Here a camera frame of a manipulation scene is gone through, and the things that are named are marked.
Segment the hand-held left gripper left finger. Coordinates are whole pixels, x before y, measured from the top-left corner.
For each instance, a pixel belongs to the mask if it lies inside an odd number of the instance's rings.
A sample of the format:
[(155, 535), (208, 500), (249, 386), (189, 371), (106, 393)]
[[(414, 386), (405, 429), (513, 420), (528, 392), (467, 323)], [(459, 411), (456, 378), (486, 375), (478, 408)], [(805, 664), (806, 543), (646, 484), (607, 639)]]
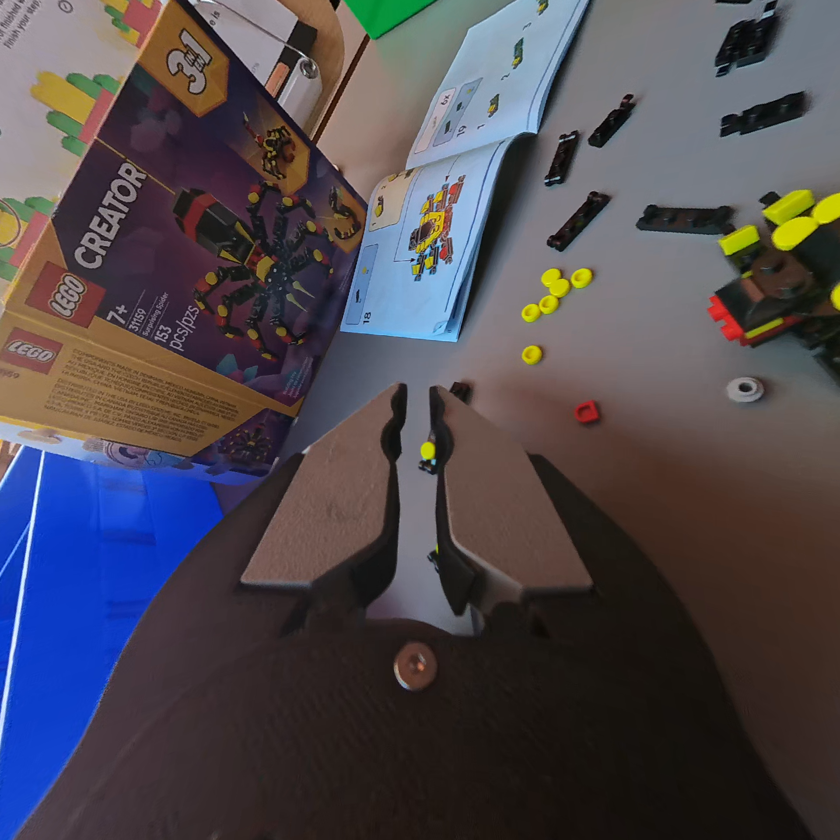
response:
[(242, 585), (303, 595), (321, 613), (364, 614), (387, 590), (406, 405), (406, 384), (390, 385), (301, 454)]

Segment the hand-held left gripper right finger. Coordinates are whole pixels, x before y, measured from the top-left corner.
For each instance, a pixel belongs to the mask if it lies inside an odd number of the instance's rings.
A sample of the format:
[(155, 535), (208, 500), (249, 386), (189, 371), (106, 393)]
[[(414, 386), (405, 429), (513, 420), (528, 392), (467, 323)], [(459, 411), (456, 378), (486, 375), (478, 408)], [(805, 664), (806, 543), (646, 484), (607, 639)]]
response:
[(452, 612), (588, 592), (592, 577), (526, 450), (443, 386), (428, 402), (437, 573)]

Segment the black lego assembly yellow studs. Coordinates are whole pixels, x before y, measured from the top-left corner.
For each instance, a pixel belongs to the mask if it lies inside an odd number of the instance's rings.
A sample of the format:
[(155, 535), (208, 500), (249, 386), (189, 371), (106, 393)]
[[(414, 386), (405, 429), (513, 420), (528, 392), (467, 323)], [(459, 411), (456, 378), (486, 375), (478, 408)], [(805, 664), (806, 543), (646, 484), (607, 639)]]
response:
[[(435, 431), (431, 428), (429, 430), (427, 439), (423, 442), (420, 449), (421, 459), (418, 463), (418, 468), (423, 473), (429, 476), (436, 477), (438, 474), (438, 447), (437, 437)], [(435, 572), (439, 575), (439, 547), (438, 542), (435, 543), (434, 548), (428, 553), (427, 560), (433, 565)]]

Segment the yellow round lego tiles cluster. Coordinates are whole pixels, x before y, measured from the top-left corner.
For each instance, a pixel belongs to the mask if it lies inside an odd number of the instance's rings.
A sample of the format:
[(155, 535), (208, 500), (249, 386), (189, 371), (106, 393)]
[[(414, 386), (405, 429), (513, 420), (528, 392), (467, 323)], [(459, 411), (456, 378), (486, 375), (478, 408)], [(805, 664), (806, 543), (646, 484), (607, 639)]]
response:
[(545, 320), (561, 308), (561, 304), (574, 290), (590, 286), (594, 272), (590, 268), (579, 268), (565, 276), (560, 269), (546, 269), (540, 277), (543, 294), (536, 302), (525, 305), (520, 311), (521, 320), (528, 325)]

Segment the purple lego set box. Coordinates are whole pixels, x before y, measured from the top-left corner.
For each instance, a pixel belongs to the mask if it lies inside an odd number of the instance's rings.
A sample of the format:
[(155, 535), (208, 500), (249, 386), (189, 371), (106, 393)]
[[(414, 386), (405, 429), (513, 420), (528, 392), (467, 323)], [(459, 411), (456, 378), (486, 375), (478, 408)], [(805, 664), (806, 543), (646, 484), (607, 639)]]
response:
[(267, 476), (366, 209), (192, 2), (164, 2), (2, 303), (2, 447)]

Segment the black narrow lego plate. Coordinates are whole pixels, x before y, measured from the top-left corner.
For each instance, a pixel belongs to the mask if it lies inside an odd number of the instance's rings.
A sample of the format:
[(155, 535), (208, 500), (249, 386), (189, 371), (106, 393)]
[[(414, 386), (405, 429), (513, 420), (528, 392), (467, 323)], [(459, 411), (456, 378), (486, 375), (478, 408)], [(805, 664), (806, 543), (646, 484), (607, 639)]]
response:
[(559, 252), (565, 251), (579, 237), (598, 214), (609, 204), (612, 197), (592, 191), (583, 204), (547, 239), (547, 246)]
[(627, 120), (629, 120), (635, 108), (636, 101), (634, 94), (627, 93), (618, 107), (610, 111), (592, 132), (588, 138), (588, 144), (593, 148), (603, 148), (616, 135), (618, 130), (624, 126)]
[(545, 186), (559, 186), (566, 182), (580, 138), (581, 133), (577, 130), (559, 137), (548, 173), (543, 179)]

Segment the black long lego plate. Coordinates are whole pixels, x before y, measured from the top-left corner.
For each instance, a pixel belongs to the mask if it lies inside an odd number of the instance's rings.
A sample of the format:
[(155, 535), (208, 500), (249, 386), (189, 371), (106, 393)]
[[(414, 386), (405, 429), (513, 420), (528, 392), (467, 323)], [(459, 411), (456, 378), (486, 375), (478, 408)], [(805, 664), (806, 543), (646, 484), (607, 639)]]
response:
[(636, 221), (636, 228), (645, 232), (721, 237), (734, 232), (733, 215), (734, 209), (726, 205), (681, 207), (649, 204)]

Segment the spider body lego assembly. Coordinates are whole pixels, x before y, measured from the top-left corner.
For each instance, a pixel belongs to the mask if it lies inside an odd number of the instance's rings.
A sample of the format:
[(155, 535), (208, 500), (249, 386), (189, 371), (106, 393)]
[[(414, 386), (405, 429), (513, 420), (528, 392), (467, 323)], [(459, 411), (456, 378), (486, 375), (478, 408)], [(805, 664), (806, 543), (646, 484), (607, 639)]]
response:
[(709, 299), (729, 342), (760, 345), (790, 334), (839, 380), (839, 193), (808, 189), (759, 199), (768, 231), (740, 227), (718, 240), (736, 271)]

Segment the lego instruction booklet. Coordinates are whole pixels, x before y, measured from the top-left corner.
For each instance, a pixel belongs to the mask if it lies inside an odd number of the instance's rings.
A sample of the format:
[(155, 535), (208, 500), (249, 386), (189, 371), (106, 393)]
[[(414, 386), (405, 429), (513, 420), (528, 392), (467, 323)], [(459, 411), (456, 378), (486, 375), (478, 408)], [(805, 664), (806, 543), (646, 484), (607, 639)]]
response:
[(339, 329), (458, 340), (499, 171), (539, 132), (588, 1), (517, 1), (470, 28), (403, 171), (382, 179)]

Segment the black wide lego plate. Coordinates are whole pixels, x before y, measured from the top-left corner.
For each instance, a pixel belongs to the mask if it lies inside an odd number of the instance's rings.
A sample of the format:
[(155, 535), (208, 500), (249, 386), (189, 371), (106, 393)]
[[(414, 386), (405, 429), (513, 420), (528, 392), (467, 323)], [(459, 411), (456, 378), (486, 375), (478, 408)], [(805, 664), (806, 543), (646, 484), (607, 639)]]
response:
[(806, 91), (797, 91), (755, 104), (742, 112), (726, 114), (720, 120), (719, 136), (755, 133), (800, 119), (807, 110), (808, 100)]

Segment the black lego plate stack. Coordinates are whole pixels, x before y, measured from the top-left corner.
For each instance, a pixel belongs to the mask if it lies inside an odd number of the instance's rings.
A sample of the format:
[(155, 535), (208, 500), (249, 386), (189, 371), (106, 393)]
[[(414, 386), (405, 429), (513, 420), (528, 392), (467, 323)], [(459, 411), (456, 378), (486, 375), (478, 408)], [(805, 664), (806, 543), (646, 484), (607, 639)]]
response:
[(781, 22), (778, 2), (766, 2), (761, 14), (733, 24), (714, 60), (716, 78), (731, 70), (764, 61), (774, 44)]

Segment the wooden clipboard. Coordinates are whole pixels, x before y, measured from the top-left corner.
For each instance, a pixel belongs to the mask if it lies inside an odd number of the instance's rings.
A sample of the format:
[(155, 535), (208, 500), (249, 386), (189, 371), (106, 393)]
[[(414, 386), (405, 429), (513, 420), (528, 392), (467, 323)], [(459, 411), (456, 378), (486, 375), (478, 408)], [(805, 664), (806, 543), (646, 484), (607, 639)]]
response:
[(318, 30), (311, 56), (299, 56), (292, 62), (294, 54), (289, 48), (258, 47), (256, 56), (242, 60), (230, 49), (307, 136), (319, 141), (350, 78), (353, 50), (361, 53), (366, 36), (343, 2), (277, 2)]

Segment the white paper sheet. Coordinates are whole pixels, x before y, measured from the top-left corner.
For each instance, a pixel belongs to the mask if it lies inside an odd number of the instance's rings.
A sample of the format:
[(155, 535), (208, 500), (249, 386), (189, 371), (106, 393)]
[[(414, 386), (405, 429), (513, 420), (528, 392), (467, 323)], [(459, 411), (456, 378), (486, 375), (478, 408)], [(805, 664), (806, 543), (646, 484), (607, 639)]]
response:
[(289, 48), (310, 57), (318, 30), (305, 24), (277, 1), (193, 1), (192, 5), (242, 59), (256, 56), (257, 48)]

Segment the white printed cardboard box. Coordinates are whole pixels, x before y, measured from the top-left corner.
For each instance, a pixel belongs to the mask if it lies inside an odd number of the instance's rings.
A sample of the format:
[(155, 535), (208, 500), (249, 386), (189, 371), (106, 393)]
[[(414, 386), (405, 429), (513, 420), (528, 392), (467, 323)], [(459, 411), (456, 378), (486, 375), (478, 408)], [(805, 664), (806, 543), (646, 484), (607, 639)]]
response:
[(164, 5), (1, 2), (2, 303)]

